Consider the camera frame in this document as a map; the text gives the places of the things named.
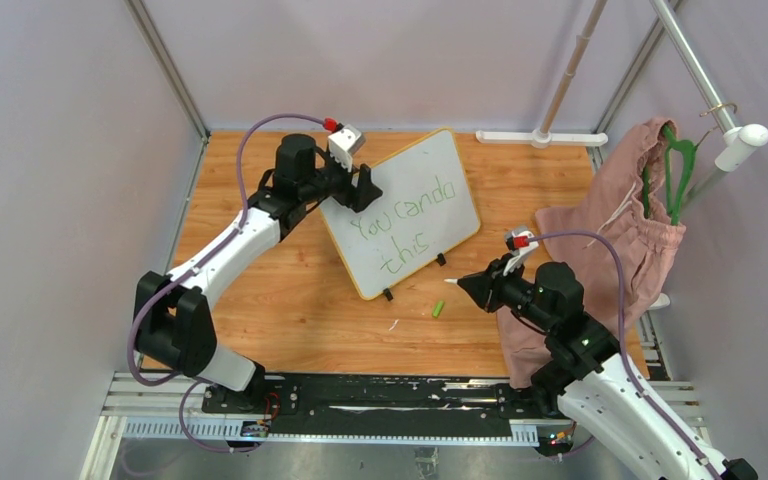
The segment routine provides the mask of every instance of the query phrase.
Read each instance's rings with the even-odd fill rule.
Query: hanger hook
[[[700,113],[699,116],[700,117],[704,117],[706,115],[710,115],[711,113],[714,113],[717,110],[720,110],[720,109],[726,108],[726,107],[731,107],[732,113],[737,113],[737,104],[733,103],[733,102],[728,102],[728,103],[721,103],[719,105],[715,105],[715,106],[709,108],[708,110],[705,110],[704,112]],[[702,138],[699,139],[698,142],[696,142],[696,146],[698,147],[699,145],[701,145],[702,142],[704,142],[705,139],[708,138],[708,135],[710,135],[711,132],[713,132],[714,130],[719,130],[719,129],[720,129],[719,126],[711,127],[710,129],[708,129],[708,131],[705,132],[705,135],[702,135]]]

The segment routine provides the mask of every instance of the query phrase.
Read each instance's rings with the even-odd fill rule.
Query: marker
[[[443,311],[443,305],[445,304],[446,302],[444,302],[443,300],[440,300],[439,302],[437,302],[437,305],[434,306],[434,310],[431,311],[431,316],[434,318],[439,317],[440,312]]]

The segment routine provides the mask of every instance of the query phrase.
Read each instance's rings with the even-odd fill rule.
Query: green hanger
[[[693,167],[696,164],[696,148],[697,145],[690,140],[677,140],[673,130],[669,125],[664,125],[661,129],[661,133],[667,139],[667,150],[664,152],[664,172],[666,174],[666,188],[667,188],[667,215],[670,216],[670,224],[678,225],[679,218],[681,217],[681,201],[684,199],[684,192],[687,190],[687,185],[690,183],[690,177],[693,176]],[[683,164],[681,166],[681,179],[678,183],[678,189],[673,198],[672,191],[672,168],[670,168],[670,151],[675,150],[681,154]],[[649,167],[643,167],[643,216],[649,218],[650,206],[649,206]]]

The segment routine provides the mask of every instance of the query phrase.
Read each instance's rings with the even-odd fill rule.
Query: wooden table
[[[241,135],[211,137],[177,263],[197,253],[239,211],[234,161]],[[256,134],[246,147],[249,195],[274,166],[283,135]],[[356,160],[374,164],[424,135],[369,133]],[[325,134],[314,136],[324,145]],[[316,212],[225,292],[213,312],[220,342],[272,371],[506,376],[495,316],[441,280],[483,270],[505,252],[504,232],[534,227],[538,209],[577,203],[592,170],[584,148],[485,145],[470,134],[458,134],[457,142],[482,227],[446,255],[446,266],[433,263],[396,285],[393,302],[383,296],[365,301]],[[548,260],[541,247],[526,265],[526,278],[533,279],[535,268]],[[446,305],[434,319],[438,300]],[[629,351],[645,372],[638,336],[628,337]]]

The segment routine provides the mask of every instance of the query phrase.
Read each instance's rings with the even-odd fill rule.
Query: whiteboard
[[[384,194],[361,213],[322,202],[325,224],[360,296],[372,300],[481,226],[449,129],[372,168]]]

